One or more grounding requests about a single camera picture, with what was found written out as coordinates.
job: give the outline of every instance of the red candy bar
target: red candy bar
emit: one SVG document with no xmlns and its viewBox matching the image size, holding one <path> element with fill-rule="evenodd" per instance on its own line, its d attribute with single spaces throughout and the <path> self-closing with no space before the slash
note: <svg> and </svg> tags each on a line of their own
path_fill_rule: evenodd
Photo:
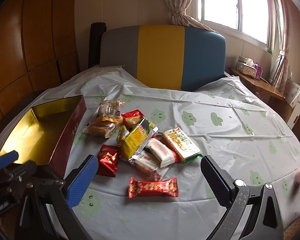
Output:
<svg viewBox="0 0 300 240">
<path fill-rule="evenodd" d="M 129 198 L 146 196 L 168 196 L 178 197 L 177 178 L 171 178 L 164 181 L 139 181 L 130 178 L 128 188 Z"/>
<path fill-rule="evenodd" d="M 97 174 L 107 177 L 115 177 L 118 168 L 119 149 L 112 145 L 102 145 L 98 155 Z"/>
</svg>

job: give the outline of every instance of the wooden desk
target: wooden desk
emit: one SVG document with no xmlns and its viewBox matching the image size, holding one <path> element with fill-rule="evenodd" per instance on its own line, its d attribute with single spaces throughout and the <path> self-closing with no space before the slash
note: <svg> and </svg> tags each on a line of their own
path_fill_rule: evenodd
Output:
<svg viewBox="0 0 300 240">
<path fill-rule="evenodd" d="M 239 76 L 241 82 L 244 85 L 252 87 L 255 91 L 264 92 L 272 97 L 278 98 L 280 100 L 284 100 L 285 97 L 282 93 L 279 92 L 276 88 L 273 86 L 267 84 L 266 82 L 262 80 L 256 80 L 251 76 L 241 74 L 239 71 L 233 68 L 229 68 L 229 74 L 234 76 Z"/>
</svg>

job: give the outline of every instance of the screw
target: screw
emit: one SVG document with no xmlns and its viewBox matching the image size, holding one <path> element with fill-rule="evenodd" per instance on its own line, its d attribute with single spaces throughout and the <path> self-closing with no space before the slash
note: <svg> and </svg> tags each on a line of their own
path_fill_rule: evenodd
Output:
<svg viewBox="0 0 300 240">
<path fill-rule="evenodd" d="M 64 184 L 64 182 L 65 181 L 63 179 L 57 179 L 54 183 L 60 186 L 60 185 Z"/>
<path fill-rule="evenodd" d="M 272 189 L 272 185 L 270 183 L 266 183 L 266 188 L 267 189 Z"/>
<path fill-rule="evenodd" d="M 33 183 L 32 182 L 29 182 L 27 185 L 26 185 L 27 188 L 32 188 L 33 187 Z"/>
<path fill-rule="evenodd" d="M 245 182 L 241 179 L 236 179 L 234 182 L 237 186 L 246 186 Z"/>
</svg>

